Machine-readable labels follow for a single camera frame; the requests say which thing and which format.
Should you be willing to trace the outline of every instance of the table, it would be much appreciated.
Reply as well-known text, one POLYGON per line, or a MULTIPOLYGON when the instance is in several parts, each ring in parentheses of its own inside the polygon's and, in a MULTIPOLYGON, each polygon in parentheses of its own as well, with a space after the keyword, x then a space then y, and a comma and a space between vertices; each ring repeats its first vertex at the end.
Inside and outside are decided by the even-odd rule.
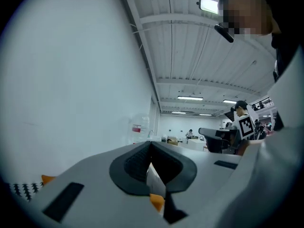
POLYGON ((206 146, 206 142, 199 139, 189 139, 188 140, 188 149, 204 151, 204 146, 206 146))

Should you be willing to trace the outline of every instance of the clear plastic bottle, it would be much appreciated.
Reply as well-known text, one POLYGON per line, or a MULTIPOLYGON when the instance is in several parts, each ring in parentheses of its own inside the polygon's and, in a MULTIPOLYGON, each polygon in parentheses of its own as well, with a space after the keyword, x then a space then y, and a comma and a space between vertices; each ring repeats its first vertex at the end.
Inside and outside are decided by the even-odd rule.
POLYGON ((139 143, 147 141, 150 120, 147 114, 137 114, 131 122, 131 141, 139 143))

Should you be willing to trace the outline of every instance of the black cap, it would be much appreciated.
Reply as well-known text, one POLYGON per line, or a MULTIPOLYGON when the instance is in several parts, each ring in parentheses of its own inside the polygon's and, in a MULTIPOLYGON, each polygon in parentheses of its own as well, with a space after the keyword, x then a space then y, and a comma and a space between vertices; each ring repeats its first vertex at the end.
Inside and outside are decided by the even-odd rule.
POLYGON ((236 111, 238 109, 238 107, 242 107, 243 109, 247 110, 247 103, 245 101, 237 101, 236 105, 234 107, 234 110, 236 111))

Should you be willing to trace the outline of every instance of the white ceiling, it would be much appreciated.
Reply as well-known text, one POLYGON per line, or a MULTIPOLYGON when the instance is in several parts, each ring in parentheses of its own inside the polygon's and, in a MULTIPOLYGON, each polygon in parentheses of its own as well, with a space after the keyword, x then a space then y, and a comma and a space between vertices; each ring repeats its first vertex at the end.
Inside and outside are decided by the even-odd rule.
POLYGON ((230 107, 224 99, 252 102, 274 83, 271 36, 228 43, 213 28, 217 15, 201 11, 197 1, 127 0, 164 113, 219 115, 230 107), (179 95, 204 100, 177 100, 179 95))

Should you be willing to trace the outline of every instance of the cardboard box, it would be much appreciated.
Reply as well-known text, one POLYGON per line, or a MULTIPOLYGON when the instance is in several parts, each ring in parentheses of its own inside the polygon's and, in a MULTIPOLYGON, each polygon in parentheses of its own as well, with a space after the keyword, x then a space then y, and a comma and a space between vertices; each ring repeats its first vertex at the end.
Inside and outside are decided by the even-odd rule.
POLYGON ((176 146, 178 146, 178 144, 179 144, 177 141, 171 141, 171 140, 168 140, 168 143, 169 143, 169 144, 176 145, 176 146))
POLYGON ((168 140, 177 142, 177 138, 176 138, 176 137, 173 137, 173 136, 168 136, 168 140))

